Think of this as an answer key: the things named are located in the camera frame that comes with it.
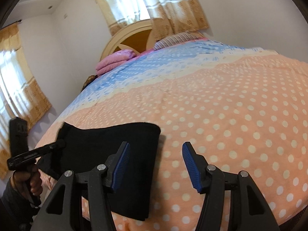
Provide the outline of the person's left hand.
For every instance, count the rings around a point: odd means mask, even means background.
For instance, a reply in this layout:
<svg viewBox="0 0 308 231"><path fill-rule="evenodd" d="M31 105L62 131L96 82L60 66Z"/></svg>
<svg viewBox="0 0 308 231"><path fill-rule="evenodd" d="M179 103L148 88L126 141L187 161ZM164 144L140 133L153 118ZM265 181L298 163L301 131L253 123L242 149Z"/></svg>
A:
<svg viewBox="0 0 308 231"><path fill-rule="evenodd" d="M43 192L40 172L35 164L25 171L14 171L10 178L10 183L13 189L26 199L30 194L40 197Z"/></svg>

